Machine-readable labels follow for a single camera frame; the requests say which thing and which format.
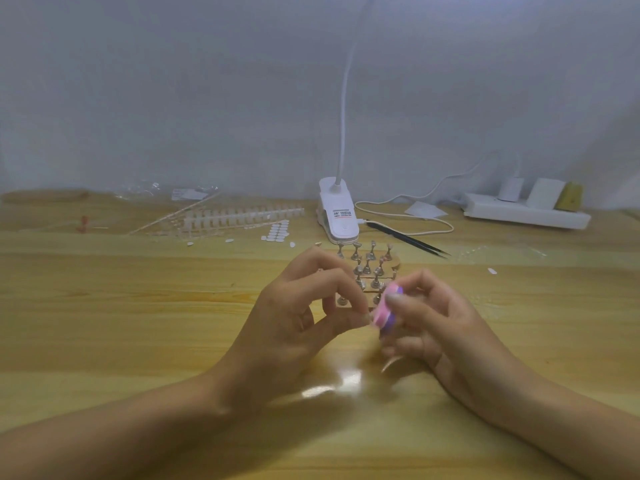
white backdrop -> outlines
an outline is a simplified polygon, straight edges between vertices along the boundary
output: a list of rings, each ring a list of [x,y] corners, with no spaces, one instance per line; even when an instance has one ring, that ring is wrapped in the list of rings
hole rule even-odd
[[[364,1],[0,0],[0,185],[315,196]],[[630,185],[640,206],[638,20],[640,0],[378,0],[349,88],[352,193],[422,194],[505,148],[503,173],[519,150],[529,184],[580,178],[599,206]],[[495,188],[495,167],[436,198]]]

white paper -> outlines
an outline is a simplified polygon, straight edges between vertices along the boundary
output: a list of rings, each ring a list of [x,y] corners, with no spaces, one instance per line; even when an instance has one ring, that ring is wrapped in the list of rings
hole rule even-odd
[[[423,219],[436,219],[437,217],[447,215],[446,212],[437,208],[435,205],[425,202],[414,202],[404,213],[414,217],[422,217]]]
[[[196,189],[173,189],[171,200],[202,200],[207,194]]]

pink nail buffer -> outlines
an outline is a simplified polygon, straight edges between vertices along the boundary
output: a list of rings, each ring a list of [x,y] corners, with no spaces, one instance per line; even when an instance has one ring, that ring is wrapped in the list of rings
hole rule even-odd
[[[396,285],[394,282],[388,284],[387,289],[382,296],[380,297],[380,303],[373,310],[373,325],[378,327],[381,331],[388,331],[393,327],[396,322],[396,316],[391,313],[391,310],[387,307],[387,302],[385,301],[385,297],[387,293],[402,293],[402,286]]]

white power strip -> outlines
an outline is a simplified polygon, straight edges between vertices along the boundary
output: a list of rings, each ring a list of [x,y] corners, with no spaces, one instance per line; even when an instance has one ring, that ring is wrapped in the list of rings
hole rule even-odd
[[[465,194],[464,210],[466,217],[565,229],[586,229],[591,220],[591,216],[584,212],[534,209],[527,207],[524,200],[507,202],[480,194]]]

black tweezers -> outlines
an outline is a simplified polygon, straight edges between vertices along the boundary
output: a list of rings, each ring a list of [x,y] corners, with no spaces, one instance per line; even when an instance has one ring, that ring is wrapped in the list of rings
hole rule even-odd
[[[411,244],[413,247],[421,249],[423,251],[427,251],[428,253],[433,254],[434,256],[437,256],[439,258],[447,259],[447,257],[443,256],[443,254],[446,254],[447,256],[451,256],[451,254],[449,254],[448,252],[435,248],[434,246],[425,244],[422,241],[418,241],[417,239],[414,239],[409,235],[405,235],[401,232],[390,229],[389,227],[376,224],[375,222],[367,222],[367,226],[373,229],[379,230],[380,232],[384,232],[385,234],[392,235],[393,237],[400,239],[400,241],[406,242],[407,244]]]

